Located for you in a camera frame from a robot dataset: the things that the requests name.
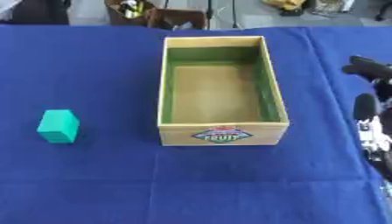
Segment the green cube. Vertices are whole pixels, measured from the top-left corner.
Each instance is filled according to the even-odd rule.
[[[69,109],[49,109],[37,132],[51,144],[73,143],[78,133],[79,120]]]

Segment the box label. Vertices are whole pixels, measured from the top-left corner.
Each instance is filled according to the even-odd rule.
[[[238,127],[235,126],[217,126],[195,134],[192,137],[196,137],[210,143],[226,144],[243,138],[252,137],[252,135],[238,129]]]

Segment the open box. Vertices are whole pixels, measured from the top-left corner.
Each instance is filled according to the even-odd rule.
[[[166,38],[163,145],[276,144],[289,126],[263,37]]]

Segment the floor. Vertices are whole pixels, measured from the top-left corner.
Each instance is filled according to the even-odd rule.
[[[163,6],[165,0],[150,0],[157,6]],[[326,26],[326,25],[392,25],[392,9],[386,20],[374,20],[377,11],[387,0],[356,0],[352,10],[331,17],[313,15],[306,12],[301,17],[281,17],[278,10],[261,0],[236,0],[238,25],[241,29],[271,26]],[[214,30],[233,29],[232,0],[213,0],[214,18],[211,28]],[[207,0],[169,0],[169,8],[194,9],[205,11]],[[109,23],[104,0],[73,0],[69,10],[73,25],[105,25]]]

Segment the table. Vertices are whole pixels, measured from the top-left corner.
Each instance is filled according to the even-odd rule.
[[[387,223],[361,157],[350,55],[392,61],[390,28],[161,31],[0,27],[0,222]],[[162,147],[165,36],[263,35],[290,117],[277,146]],[[37,133],[45,109],[80,119],[74,144]]]

